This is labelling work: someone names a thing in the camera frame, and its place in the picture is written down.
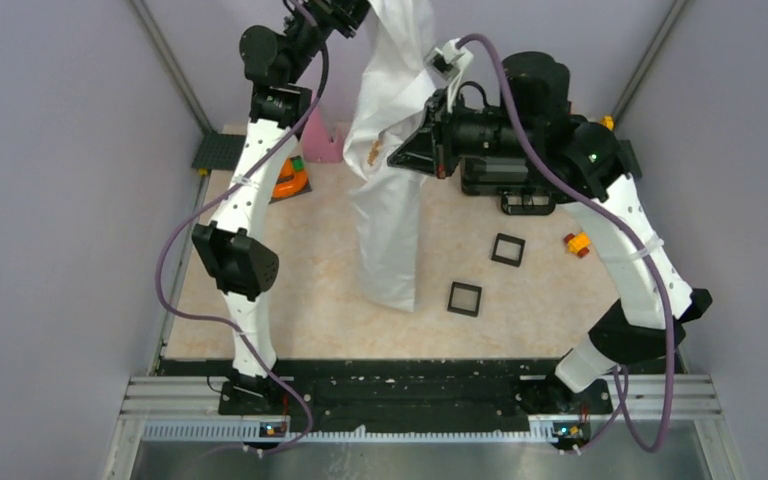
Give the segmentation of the white garment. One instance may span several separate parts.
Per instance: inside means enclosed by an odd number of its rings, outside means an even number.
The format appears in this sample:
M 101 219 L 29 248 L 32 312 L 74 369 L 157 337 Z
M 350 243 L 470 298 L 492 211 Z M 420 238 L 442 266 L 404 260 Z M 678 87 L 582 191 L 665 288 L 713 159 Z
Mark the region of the white garment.
M 425 178 L 388 159 L 420 126 L 435 90 L 424 64 L 436 42 L 435 16 L 429 1 L 374 1 L 365 24 L 372 50 L 343 146 L 345 163 L 363 181 L 349 193 L 356 279 L 368 300 L 412 312 Z

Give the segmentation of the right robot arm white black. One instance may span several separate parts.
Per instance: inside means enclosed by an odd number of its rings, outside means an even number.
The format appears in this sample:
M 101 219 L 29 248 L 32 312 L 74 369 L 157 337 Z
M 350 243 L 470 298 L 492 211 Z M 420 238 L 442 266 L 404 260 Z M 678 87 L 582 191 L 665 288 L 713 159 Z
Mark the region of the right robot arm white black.
M 517 196 L 519 205 L 504 206 L 509 215 L 562 208 L 581 226 L 618 297 L 546 385 L 549 404 L 572 412 L 613 367 L 664 357 L 667 342 L 680 343 L 685 324 L 699 319 L 712 297 L 675 270 L 650 224 L 631 144 L 572 112 L 569 69 L 536 51 L 508 56 L 502 69 L 511 105 L 473 109 L 457 90 L 440 89 L 388 162 L 440 179 L 458 174 L 467 195 Z

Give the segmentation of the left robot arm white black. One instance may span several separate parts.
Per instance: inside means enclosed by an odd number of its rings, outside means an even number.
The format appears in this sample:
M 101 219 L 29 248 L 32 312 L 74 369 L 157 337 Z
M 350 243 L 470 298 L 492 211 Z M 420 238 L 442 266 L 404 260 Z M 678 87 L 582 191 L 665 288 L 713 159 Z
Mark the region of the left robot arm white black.
M 314 57 L 325 58 L 335 32 L 352 38 L 371 5 L 367 1 L 294 1 L 282 31 L 247 28 L 239 41 L 252 97 L 245 144 L 229 194 L 191 239 L 227 305 L 235 333 L 230 379 L 257 413 L 279 404 L 280 386 L 268 375 L 276 362 L 269 333 L 267 293 L 280 260 L 262 242 L 265 216 L 287 157 L 319 95 L 298 86 Z

